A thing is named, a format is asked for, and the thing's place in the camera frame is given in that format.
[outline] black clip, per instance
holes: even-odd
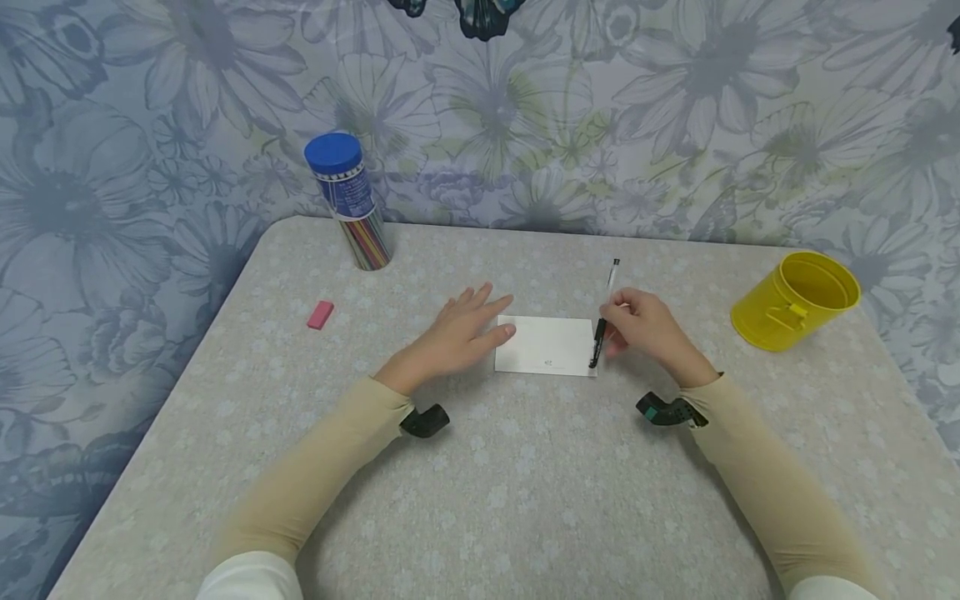
[[[953,49],[953,54],[957,54],[960,52],[960,17],[950,23],[947,33],[950,34],[950,48]]]
[[[679,425],[692,420],[697,427],[703,427],[708,423],[697,409],[681,397],[667,404],[659,396],[650,392],[640,399],[636,409],[654,425]]]
[[[431,438],[450,423],[450,417],[443,406],[434,404],[422,413],[417,409],[400,422],[400,429],[415,438]]]

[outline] pen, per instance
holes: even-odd
[[[610,268],[610,276],[607,277],[607,300],[610,300],[610,295],[613,293],[613,280],[616,278],[616,266],[620,264],[620,259],[615,258],[613,260],[613,266]],[[603,334],[607,331],[607,320],[603,317],[597,320],[597,329],[593,334],[593,356],[590,358],[589,367],[591,369],[596,369],[597,363],[600,362],[600,349],[603,347]]]

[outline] hand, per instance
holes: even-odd
[[[600,315],[607,320],[608,357],[637,348],[659,362],[682,388],[707,385],[720,376],[656,295],[623,288],[600,307]]]
[[[516,333],[512,324],[481,335],[487,323],[514,301],[508,295],[487,302],[492,289],[491,283],[484,283],[475,294],[469,287],[460,298],[448,300],[436,321],[413,344],[394,354],[373,378],[409,396],[427,380],[471,367],[506,344]]]

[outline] sleeve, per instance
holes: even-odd
[[[709,421],[692,430],[693,438],[750,522],[787,594],[803,580],[831,576],[881,598],[839,508],[739,387],[721,376],[682,394]]]
[[[355,383],[234,507],[212,564],[255,551],[293,564],[350,477],[400,436],[400,422],[413,410],[410,398],[369,377]]]
[[[799,582],[787,600],[876,600],[876,596],[846,579],[818,575]]]
[[[217,565],[197,600],[302,600],[294,568],[276,554],[247,552]]]

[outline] gray tabletop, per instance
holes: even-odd
[[[960,597],[960,477],[864,313],[796,348],[743,342],[728,313],[782,249],[388,226],[384,270],[336,225],[272,226],[51,598],[189,598],[231,503],[352,381],[490,280],[510,314],[595,318],[607,270],[666,300],[842,505],[895,596]],[[336,304],[323,331],[305,326]],[[496,373],[416,395],[452,424],[364,468],[298,564],[308,598],[765,598],[756,543],[682,428],[634,409],[665,374]]]

